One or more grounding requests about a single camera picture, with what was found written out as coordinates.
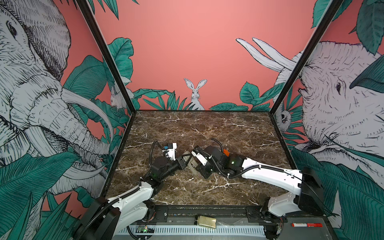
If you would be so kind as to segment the grey remote control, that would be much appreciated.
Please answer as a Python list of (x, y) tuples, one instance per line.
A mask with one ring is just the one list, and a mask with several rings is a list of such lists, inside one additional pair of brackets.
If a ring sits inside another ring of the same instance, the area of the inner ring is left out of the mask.
[(194, 175), (201, 174), (199, 172), (199, 166), (200, 166), (200, 161), (197, 159), (195, 153), (191, 152), (191, 158), (189, 159), (188, 167), (193, 172)]

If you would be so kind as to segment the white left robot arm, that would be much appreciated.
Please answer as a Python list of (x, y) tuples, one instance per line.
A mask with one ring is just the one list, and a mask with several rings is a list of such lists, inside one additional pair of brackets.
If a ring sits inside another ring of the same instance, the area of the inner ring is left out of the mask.
[(116, 197), (99, 197), (85, 213), (74, 240), (111, 240), (132, 223), (150, 220), (155, 214), (150, 199), (163, 187), (164, 179), (187, 167), (192, 156), (182, 155), (174, 161), (157, 157), (138, 185)]

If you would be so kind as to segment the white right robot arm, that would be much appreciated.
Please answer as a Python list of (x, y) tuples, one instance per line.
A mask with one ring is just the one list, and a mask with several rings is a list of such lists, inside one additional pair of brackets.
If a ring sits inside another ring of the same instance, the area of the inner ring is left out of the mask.
[(311, 168), (283, 169), (227, 153), (214, 146), (205, 149), (197, 146), (192, 154), (198, 160), (197, 171), (206, 179), (217, 173), (227, 179), (250, 179), (286, 190), (287, 193), (281, 196), (265, 200), (260, 211), (263, 216), (282, 217), (298, 211), (313, 216), (325, 213), (324, 187)]

